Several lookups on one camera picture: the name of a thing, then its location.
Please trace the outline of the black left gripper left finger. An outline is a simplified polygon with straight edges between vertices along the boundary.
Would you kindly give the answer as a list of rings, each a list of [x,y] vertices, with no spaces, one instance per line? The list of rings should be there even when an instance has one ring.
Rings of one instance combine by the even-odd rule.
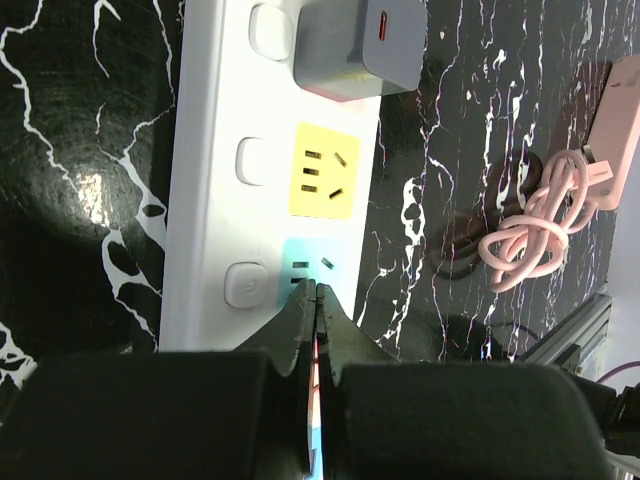
[[[5,479],[301,479],[316,284],[231,351],[42,362],[1,429]]]

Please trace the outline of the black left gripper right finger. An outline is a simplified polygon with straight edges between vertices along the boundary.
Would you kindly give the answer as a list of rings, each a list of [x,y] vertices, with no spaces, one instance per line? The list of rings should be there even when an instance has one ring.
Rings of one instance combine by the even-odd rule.
[[[606,479],[577,382],[531,363],[401,363],[317,288],[328,479]]]

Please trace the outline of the white power strip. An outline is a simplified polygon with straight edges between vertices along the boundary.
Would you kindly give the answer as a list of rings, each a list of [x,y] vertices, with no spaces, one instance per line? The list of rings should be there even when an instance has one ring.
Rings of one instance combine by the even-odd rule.
[[[190,1],[185,7],[159,347],[231,350],[316,270],[353,314],[380,102],[300,89],[292,67],[298,1]],[[302,123],[355,137],[348,219],[288,211]]]

